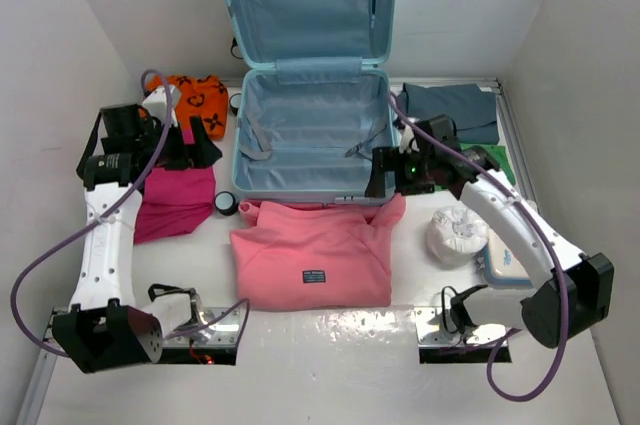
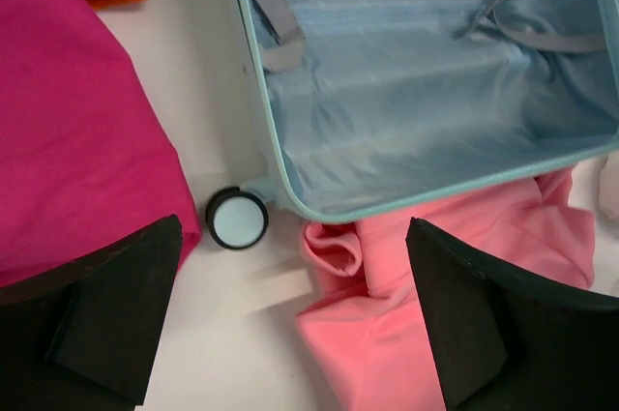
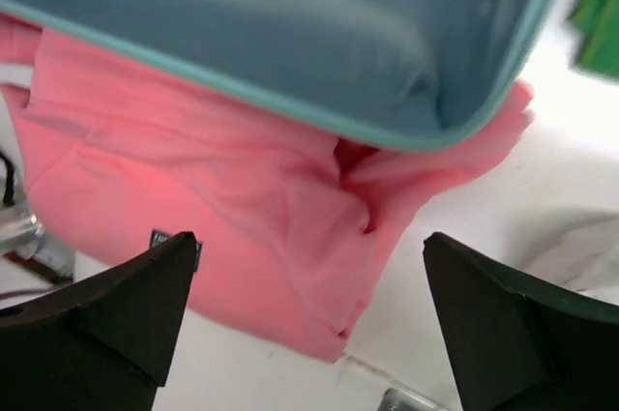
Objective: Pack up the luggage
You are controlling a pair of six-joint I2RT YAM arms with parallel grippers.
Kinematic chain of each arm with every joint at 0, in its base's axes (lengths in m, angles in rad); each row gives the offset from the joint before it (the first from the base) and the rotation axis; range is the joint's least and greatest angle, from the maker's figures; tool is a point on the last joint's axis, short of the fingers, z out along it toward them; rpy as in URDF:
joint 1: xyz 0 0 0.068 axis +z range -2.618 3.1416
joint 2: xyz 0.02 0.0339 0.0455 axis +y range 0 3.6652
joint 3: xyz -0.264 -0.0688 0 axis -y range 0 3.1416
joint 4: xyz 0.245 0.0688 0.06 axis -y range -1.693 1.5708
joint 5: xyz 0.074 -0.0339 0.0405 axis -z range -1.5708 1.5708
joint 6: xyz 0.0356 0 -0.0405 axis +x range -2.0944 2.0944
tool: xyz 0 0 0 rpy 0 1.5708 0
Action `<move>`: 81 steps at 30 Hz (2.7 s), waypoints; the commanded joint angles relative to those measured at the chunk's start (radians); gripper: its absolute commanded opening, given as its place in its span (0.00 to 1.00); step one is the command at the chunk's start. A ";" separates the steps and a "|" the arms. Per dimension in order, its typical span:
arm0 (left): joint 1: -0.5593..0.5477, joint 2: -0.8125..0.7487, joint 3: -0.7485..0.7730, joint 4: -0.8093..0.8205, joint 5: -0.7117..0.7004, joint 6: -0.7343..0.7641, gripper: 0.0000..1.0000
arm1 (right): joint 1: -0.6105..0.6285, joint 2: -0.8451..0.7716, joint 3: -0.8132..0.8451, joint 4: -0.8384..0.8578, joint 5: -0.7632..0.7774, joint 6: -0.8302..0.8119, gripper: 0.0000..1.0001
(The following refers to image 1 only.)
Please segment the magenta cloth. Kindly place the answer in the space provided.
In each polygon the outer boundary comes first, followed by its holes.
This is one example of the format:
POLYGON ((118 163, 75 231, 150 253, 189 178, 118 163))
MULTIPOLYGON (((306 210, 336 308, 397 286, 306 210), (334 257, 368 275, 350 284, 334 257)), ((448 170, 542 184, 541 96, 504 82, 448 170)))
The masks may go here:
POLYGON ((145 179, 134 244, 192 233, 214 211, 214 169, 154 166, 145 179))

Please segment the orange patterned fleece cloth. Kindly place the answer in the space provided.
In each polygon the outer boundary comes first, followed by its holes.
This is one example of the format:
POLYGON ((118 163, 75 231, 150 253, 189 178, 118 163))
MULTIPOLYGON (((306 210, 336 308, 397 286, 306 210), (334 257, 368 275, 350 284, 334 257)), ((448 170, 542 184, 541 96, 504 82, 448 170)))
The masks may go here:
POLYGON ((226 131, 229 95, 219 78, 215 75, 205 78, 170 75, 167 80, 181 93, 175 112, 185 138, 192 138, 190 119, 199 117, 208 137, 213 141, 222 140, 226 131))

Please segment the white plastic bag bundle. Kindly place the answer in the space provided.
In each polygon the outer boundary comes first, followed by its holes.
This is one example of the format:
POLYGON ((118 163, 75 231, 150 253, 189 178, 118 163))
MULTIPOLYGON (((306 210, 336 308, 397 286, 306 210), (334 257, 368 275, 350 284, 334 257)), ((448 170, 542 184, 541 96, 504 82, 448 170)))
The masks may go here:
POLYGON ((488 238, 487 223, 463 205, 436 210, 426 229, 428 250, 447 267, 470 262, 485 248, 488 238))

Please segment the grey-blue garment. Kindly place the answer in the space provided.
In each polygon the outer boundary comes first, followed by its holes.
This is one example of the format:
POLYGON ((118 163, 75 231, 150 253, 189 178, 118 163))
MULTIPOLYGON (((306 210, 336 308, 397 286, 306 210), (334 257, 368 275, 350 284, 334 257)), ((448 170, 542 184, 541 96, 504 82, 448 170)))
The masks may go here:
POLYGON ((446 115, 465 144, 497 145, 497 96, 475 84, 422 87, 405 83, 397 106, 409 118, 426 120, 446 115))

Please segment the green towel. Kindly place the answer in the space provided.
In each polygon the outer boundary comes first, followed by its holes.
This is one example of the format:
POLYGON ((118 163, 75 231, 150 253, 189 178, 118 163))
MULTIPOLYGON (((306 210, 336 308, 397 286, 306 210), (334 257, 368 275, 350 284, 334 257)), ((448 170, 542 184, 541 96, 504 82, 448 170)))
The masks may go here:
POLYGON ((508 156, 507 156, 506 147, 503 145, 493 145, 493 144, 479 144, 479 147, 485 150, 497 161, 497 163, 500 166, 500 169, 507 176, 509 183, 512 186, 515 186, 516 177, 514 175, 513 170, 511 169, 508 156))

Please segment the pink sweatshirt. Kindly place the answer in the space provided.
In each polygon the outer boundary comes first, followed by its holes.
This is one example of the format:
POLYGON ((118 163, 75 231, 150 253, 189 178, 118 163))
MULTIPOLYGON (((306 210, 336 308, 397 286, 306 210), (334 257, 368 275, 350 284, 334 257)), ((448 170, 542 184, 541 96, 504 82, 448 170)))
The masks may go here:
POLYGON ((230 233, 239 297, 269 312, 390 305, 405 210, 400 195, 378 207, 241 202, 246 226, 230 233))

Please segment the white first aid case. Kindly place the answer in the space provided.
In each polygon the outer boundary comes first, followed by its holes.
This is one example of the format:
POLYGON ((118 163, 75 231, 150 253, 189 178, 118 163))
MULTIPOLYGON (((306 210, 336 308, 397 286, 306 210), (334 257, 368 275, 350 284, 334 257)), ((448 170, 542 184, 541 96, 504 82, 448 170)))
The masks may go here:
POLYGON ((524 267, 493 230, 489 230, 487 243, 477 263, 485 281, 493 287, 532 287, 524 267))

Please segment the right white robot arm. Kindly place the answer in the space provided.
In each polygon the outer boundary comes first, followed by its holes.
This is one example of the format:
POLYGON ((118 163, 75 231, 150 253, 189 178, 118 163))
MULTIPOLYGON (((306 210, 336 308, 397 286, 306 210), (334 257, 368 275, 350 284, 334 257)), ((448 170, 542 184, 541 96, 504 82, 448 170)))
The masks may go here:
POLYGON ((401 145, 374 148, 366 196, 384 197, 388 174, 403 196, 448 190, 489 225, 528 274, 528 291, 477 285, 457 293, 448 312, 457 333, 498 323, 526 330, 553 349, 608 316, 612 262, 602 253, 585 254, 557 233, 486 149, 461 148, 448 117, 406 126, 401 145))

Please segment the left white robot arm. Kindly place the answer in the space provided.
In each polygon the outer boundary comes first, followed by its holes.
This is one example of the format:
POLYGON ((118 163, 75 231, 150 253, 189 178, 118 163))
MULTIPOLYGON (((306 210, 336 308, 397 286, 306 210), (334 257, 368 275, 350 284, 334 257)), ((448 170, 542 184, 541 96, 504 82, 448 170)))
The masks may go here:
POLYGON ((157 363, 166 340, 196 339, 209 325, 195 289, 152 285, 150 304, 138 307, 132 285, 143 172, 204 169, 222 156, 199 117, 190 129, 187 144, 178 125, 136 104, 105 107, 96 117, 76 168, 91 229, 69 308, 52 320, 53 338, 85 374, 157 363))

